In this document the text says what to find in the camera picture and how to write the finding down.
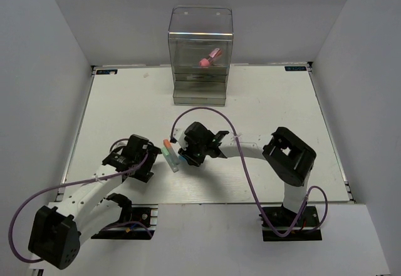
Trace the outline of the pink capped red stapler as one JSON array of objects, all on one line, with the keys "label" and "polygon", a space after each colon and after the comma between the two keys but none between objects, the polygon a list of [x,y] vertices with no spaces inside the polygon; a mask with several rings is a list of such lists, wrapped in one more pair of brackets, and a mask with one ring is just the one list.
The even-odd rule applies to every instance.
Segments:
[{"label": "pink capped red stapler", "polygon": [[208,68],[212,66],[216,61],[218,61],[221,56],[222,56],[222,49],[215,48],[209,53],[207,57],[202,58],[199,61],[199,66],[201,68]]}]

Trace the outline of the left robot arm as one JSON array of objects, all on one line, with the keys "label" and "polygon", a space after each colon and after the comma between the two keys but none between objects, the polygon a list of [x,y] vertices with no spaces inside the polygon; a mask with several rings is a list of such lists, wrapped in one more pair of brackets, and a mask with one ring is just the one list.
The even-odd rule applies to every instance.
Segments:
[{"label": "left robot arm", "polygon": [[150,219],[136,213],[131,199],[114,190],[129,178],[147,183],[161,152],[138,135],[113,149],[88,183],[82,183],[55,206],[43,206],[36,212],[29,251],[64,270],[74,261],[80,247],[100,232],[123,234],[124,228],[133,228],[151,237]]}]

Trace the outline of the clear acrylic drawer organizer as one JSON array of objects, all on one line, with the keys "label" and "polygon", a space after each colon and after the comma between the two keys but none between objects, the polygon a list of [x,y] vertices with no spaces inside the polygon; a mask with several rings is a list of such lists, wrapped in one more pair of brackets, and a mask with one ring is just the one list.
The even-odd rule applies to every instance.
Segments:
[{"label": "clear acrylic drawer organizer", "polygon": [[[232,10],[222,6],[176,6],[170,18],[168,42],[174,104],[224,106],[234,42]],[[215,48],[222,49],[222,56],[212,66],[201,68],[199,61]],[[192,74],[213,78],[187,81]]]}]

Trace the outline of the orange capped marker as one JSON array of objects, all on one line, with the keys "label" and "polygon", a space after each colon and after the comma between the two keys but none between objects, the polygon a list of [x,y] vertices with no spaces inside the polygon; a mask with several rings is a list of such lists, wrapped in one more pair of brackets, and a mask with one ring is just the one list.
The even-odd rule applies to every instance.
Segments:
[{"label": "orange capped marker", "polygon": [[171,142],[168,139],[165,139],[163,141],[164,147],[167,149],[169,152],[169,155],[172,157],[172,161],[174,162],[175,165],[178,165],[180,163],[179,157],[177,156],[175,150],[172,147]]}]

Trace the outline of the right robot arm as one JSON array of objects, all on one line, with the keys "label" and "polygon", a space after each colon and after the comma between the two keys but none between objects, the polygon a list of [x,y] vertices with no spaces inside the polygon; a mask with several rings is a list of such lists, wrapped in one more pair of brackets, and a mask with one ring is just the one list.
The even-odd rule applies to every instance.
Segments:
[{"label": "right robot arm", "polygon": [[305,219],[301,204],[316,152],[289,129],[280,126],[272,135],[235,135],[229,131],[213,133],[193,122],[184,130],[176,128],[173,138],[180,146],[179,155],[191,166],[201,166],[208,156],[227,159],[243,154],[245,158],[267,161],[284,182],[284,220],[297,225]]}]

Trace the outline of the blue capped marker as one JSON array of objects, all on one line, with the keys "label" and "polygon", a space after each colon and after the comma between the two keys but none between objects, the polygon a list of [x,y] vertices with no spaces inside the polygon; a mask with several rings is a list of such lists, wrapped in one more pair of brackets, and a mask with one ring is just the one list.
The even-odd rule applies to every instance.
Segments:
[{"label": "blue capped marker", "polygon": [[179,154],[179,160],[187,163],[187,158]]}]

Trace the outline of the green capped marker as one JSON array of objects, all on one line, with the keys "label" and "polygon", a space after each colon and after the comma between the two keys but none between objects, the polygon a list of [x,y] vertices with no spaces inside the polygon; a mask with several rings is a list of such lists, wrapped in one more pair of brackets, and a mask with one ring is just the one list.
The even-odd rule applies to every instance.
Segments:
[{"label": "green capped marker", "polygon": [[172,156],[170,155],[169,151],[166,149],[166,147],[162,147],[162,154],[166,160],[166,162],[168,163],[168,165],[170,166],[170,169],[172,170],[173,173],[176,173],[177,171],[179,171],[178,166],[175,164]]}]

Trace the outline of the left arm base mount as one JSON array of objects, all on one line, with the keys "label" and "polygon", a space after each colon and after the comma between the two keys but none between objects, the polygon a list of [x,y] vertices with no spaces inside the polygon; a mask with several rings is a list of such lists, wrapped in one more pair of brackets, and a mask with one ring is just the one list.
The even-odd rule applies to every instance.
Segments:
[{"label": "left arm base mount", "polygon": [[119,221],[107,225],[92,240],[150,240],[155,233],[157,205],[132,205]]}]

